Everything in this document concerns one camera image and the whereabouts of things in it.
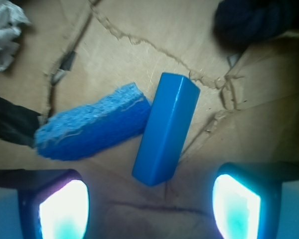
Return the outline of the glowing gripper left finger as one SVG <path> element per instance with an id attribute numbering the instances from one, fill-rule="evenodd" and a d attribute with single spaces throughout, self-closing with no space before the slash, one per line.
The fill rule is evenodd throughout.
<path id="1" fill-rule="evenodd" d="M 0 170 L 0 239 L 82 239 L 89 206 L 74 169 Z"/>

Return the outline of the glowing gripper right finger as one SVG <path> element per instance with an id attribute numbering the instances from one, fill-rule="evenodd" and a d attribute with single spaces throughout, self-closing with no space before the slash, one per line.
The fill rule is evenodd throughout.
<path id="1" fill-rule="evenodd" d="M 299 239 L 299 162 L 223 164 L 212 208 L 224 239 Z"/>

